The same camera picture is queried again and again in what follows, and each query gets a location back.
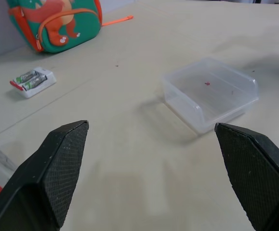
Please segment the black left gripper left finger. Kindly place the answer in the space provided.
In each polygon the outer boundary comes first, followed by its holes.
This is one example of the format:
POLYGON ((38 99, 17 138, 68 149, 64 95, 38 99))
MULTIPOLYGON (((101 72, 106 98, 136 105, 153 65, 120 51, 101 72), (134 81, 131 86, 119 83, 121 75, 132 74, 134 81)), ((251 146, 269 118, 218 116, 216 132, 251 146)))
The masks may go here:
POLYGON ((0 192, 0 231, 58 231, 75 191, 87 120, 51 131, 0 192))

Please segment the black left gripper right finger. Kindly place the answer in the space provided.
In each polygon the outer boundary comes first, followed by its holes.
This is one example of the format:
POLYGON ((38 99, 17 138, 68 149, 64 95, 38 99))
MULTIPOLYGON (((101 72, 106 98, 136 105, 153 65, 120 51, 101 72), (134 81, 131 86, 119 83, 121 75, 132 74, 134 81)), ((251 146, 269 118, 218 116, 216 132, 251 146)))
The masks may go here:
POLYGON ((256 231, 279 231, 279 148, 265 135, 217 123, 232 188, 256 231))

